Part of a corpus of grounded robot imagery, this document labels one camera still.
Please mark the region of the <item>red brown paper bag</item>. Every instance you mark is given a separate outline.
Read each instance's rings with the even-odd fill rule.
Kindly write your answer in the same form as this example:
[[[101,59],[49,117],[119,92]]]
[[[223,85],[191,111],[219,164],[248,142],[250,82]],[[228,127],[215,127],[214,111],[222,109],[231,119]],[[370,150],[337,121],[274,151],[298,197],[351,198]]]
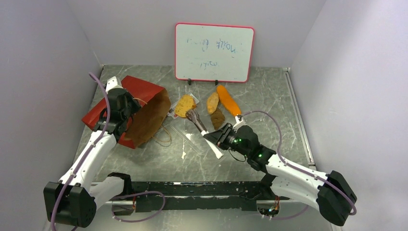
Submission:
[[[123,134],[110,134],[116,142],[125,147],[135,149],[151,139],[162,126],[162,123],[170,109],[170,99],[167,90],[151,82],[126,76],[120,80],[123,89],[130,92],[137,100],[141,109],[134,114],[133,120],[128,121],[127,131]],[[100,112],[107,107],[110,109],[107,93],[96,106],[82,118],[82,122],[95,131],[95,125],[99,121]]]

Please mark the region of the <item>dark brown fake bread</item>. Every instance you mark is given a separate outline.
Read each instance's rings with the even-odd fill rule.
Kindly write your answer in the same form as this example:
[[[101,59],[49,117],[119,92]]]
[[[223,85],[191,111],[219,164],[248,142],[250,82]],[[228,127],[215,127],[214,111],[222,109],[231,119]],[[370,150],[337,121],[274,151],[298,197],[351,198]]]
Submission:
[[[224,121],[225,121],[225,116],[220,109],[216,109],[211,114],[211,122],[212,122],[214,130],[220,129]]]

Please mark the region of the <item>orange fake bread loaf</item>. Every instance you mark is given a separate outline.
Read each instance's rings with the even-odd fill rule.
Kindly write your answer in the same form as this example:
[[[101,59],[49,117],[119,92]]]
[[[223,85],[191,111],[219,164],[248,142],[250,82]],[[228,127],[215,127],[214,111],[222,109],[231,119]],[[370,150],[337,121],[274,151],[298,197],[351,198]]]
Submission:
[[[231,113],[232,116],[241,115],[241,110],[235,100],[231,97],[226,87],[223,85],[217,86],[217,93],[220,102]]]

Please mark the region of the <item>metal tongs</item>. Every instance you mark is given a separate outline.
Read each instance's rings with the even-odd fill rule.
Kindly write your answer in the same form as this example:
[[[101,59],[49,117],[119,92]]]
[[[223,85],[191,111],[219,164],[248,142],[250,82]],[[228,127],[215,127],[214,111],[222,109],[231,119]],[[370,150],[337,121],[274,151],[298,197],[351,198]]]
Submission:
[[[200,134],[204,137],[204,135],[208,134],[208,130],[206,129],[205,125],[202,123],[199,114],[194,110],[190,109],[186,112],[186,117],[197,127],[199,130]],[[223,153],[210,141],[207,139],[204,139],[208,146],[211,148],[211,150],[214,152],[216,155],[217,159],[222,158],[224,155]]]

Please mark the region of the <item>yellow fake bread roll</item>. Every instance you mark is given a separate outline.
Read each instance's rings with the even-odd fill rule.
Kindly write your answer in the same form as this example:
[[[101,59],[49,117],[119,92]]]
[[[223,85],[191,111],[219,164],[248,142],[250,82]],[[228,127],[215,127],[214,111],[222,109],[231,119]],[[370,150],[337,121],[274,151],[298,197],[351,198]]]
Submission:
[[[186,118],[186,113],[196,108],[196,102],[191,95],[183,95],[175,107],[175,115]]]

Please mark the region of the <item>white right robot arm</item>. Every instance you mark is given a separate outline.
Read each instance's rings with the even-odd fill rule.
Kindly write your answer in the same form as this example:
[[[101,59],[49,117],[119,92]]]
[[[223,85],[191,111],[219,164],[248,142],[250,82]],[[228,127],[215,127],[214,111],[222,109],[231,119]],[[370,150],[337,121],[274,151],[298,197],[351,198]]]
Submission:
[[[254,170],[272,177],[272,181],[259,187],[263,198],[276,195],[297,200],[336,226],[343,226],[354,213],[357,196],[341,173],[319,172],[279,156],[277,151],[262,145],[249,126],[234,130],[226,124],[214,132],[203,131],[202,136],[213,150],[238,152]]]

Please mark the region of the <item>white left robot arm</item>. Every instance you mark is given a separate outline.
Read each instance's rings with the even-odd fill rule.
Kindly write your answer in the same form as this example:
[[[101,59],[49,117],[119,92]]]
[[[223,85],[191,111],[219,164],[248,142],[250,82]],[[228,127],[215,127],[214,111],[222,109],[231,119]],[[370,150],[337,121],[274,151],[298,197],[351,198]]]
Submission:
[[[113,172],[101,184],[91,185],[97,170],[127,131],[128,121],[141,108],[122,87],[107,90],[105,100],[107,106],[79,158],[58,182],[48,182],[43,190],[52,230],[56,223],[85,228],[105,202],[115,197],[127,200],[134,192],[130,175],[124,173]]]

